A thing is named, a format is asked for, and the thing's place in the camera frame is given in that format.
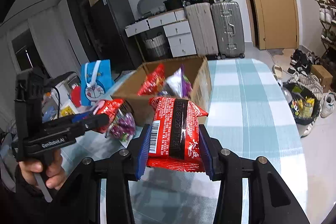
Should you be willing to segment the person's left hand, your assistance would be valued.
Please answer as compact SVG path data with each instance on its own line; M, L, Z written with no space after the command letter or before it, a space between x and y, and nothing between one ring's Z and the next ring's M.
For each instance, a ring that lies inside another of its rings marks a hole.
M62 167L62 162L63 158L61 156L61 151L56 150L54 151L54 160L51 165L48 166L46 171L43 170L42 163L34 159L20 161L19 168L21 169L23 178L28 184L37 187L38 183L34 174L44 172L48 177L48 180L46 181L47 188L59 190L67 178L65 170Z

